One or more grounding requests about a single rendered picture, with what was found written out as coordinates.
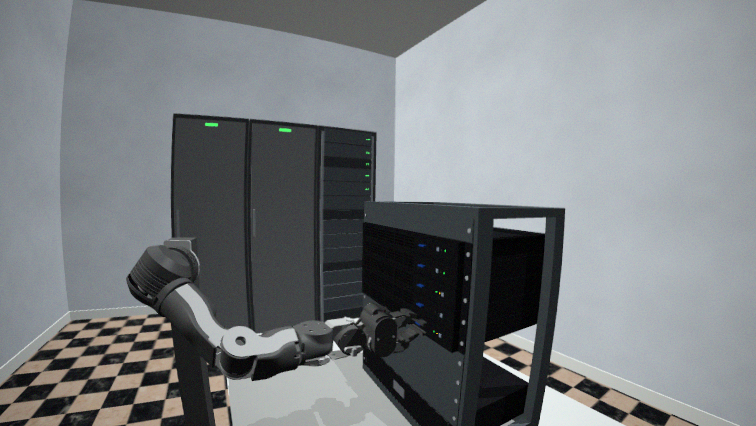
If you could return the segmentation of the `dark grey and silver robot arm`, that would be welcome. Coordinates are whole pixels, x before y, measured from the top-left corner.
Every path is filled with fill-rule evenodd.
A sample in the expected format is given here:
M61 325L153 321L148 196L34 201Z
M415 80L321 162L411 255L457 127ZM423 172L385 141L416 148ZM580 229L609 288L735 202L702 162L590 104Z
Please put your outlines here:
M166 317L227 378L264 380L298 366L322 366L363 351L366 334L347 317L305 321L261 335L244 326L223 327L215 318L214 304L192 284L199 265L190 241L166 240L164 245L147 247L126 281L138 301ZM333 351L333 340L340 350Z

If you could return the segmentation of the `black server rack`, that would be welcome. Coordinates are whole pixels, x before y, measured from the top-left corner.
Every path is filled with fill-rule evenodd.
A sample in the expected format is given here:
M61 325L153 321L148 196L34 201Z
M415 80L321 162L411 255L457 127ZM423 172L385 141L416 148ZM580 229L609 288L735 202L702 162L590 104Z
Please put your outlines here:
M364 201L363 310L407 308L427 322L397 329L427 332L404 352L363 349L364 371L412 426L539 426L565 208L482 207L526 206ZM545 233L493 229L544 217ZM485 342L535 324L529 383L483 357Z

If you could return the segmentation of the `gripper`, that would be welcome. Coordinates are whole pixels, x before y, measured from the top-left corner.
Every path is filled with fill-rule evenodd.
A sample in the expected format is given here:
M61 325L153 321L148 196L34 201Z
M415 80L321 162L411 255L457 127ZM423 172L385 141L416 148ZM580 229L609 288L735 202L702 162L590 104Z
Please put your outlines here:
M417 325L410 324L408 329L399 332L397 336L397 328L406 327L411 319L422 326L427 325L426 321L409 309L401 308L400 311L390 313L385 306L370 302L355 323L365 332L368 349L379 357L387 357L392 353L403 352L419 334L427 335Z

